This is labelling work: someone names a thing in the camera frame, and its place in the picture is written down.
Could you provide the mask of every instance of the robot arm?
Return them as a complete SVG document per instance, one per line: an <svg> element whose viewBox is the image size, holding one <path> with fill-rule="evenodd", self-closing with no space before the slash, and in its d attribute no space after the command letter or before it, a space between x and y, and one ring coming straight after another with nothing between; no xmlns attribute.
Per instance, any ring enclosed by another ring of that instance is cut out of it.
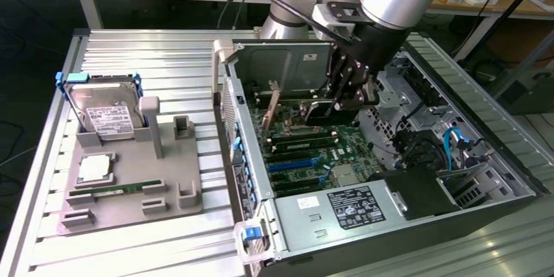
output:
<svg viewBox="0 0 554 277"><path fill-rule="evenodd" d="M315 6L314 17L320 21L286 1L272 2L335 41L326 73L330 101L311 109L307 123L310 119L312 125L348 123L362 108L378 104L372 88L376 74L398 52L410 27L418 23L433 0L327 1ZM336 26L346 26L351 32L339 34Z"/></svg>

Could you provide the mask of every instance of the hard drive label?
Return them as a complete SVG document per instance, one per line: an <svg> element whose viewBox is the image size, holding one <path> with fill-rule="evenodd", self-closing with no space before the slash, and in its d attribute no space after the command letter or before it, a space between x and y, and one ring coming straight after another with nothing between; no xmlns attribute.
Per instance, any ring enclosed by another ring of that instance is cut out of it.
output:
<svg viewBox="0 0 554 277"><path fill-rule="evenodd" d="M344 230L386 220L368 186L335 191L327 197Z"/></svg>
<svg viewBox="0 0 554 277"><path fill-rule="evenodd" d="M127 106L88 107L87 113L100 136L133 132Z"/></svg>

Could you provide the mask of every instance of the aluminum extrusion table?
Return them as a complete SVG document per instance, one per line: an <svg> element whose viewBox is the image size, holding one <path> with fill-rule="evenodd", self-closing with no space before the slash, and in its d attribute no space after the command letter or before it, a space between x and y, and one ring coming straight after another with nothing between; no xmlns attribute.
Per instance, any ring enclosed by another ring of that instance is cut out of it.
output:
<svg viewBox="0 0 554 277"><path fill-rule="evenodd" d="M195 216L69 237L56 236L57 211L77 130L69 106L56 92L0 276L244 274L231 236L234 223L211 106L210 62L215 39L254 37L252 31L93 30L89 35L72 39L63 67L65 74L81 70L99 74L137 71L144 94L158 95L162 100L159 122L170 122L174 115L187 114L196 123L206 209ZM425 46L423 38L411 36L408 40L422 51L434 53ZM437 68L442 68L441 73L451 76L439 55L430 57L435 58ZM511 140L519 143L510 131L506 139L514 137ZM551 170L538 173L537 177L554 189ZM336 276L547 276L554 272L551 254L553 197L541 199L465 238Z"/></svg>

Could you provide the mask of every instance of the table leg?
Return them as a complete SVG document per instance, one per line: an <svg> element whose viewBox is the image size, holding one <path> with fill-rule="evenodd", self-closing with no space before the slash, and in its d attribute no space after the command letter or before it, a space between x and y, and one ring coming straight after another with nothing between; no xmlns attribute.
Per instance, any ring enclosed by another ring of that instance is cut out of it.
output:
<svg viewBox="0 0 554 277"><path fill-rule="evenodd" d="M479 23L479 26L477 27L474 33L469 37L466 44L459 49L458 54L454 56L454 61L459 61L466 58L471 50L475 48L475 45L482 40L486 32L491 28L494 22L498 20L502 14L494 14L483 19L483 21Z"/></svg>
<svg viewBox="0 0 554 277"><path fill-rule="evenodd" d="M97 10L96 0L79 0L85 14L88 28L103 29L103 19L100 17L100 11Z"/></svg>

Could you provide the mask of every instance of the floor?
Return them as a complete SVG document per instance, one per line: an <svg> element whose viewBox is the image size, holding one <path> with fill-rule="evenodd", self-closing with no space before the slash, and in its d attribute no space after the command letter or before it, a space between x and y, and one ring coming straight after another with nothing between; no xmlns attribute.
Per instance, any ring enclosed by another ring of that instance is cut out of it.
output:
<svg viewBox="0 0 554 277"><path fill-rule="evenodd" d="M51 98L53 77L60 71L75 28L87 27L77 0L0 0L0 163L35 147ZM107 29L214 29L222 3L167 0L97 0ZM222 21L230 29L238 4L232 4ZM268 5L248 5L238 28L263 24ZM473 18L426 15L417 27L427 32L450 52L463 40ZM482 52L477 59L486 57ZM9 153L19 137L24 133ZM0 252L4 249L11 221L17 208L33 151L0 165Z"/></svg>

